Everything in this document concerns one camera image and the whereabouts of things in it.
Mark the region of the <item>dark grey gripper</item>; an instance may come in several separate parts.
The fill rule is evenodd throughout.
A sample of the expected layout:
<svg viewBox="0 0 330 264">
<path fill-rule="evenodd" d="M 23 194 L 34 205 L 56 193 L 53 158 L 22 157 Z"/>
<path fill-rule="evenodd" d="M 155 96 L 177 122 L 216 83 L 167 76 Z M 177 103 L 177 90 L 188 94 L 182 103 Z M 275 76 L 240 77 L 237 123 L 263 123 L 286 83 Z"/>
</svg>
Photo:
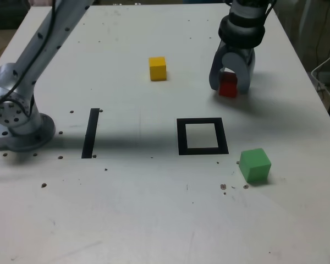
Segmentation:
<svg viewBox="0 0 330 264">
<path fill-rule="evenodd" d="M 237 78 L 237 89 L 240 94 L 247 94 L 252 81 L 255 66 L 254 49 L 242 49 L 226 46 L 220 41 L 215 52 L 213 63 L 209 74 L 211 89 L 218 91 L 220 86 L 221 69 L 232 70 Z"/>
</svg>

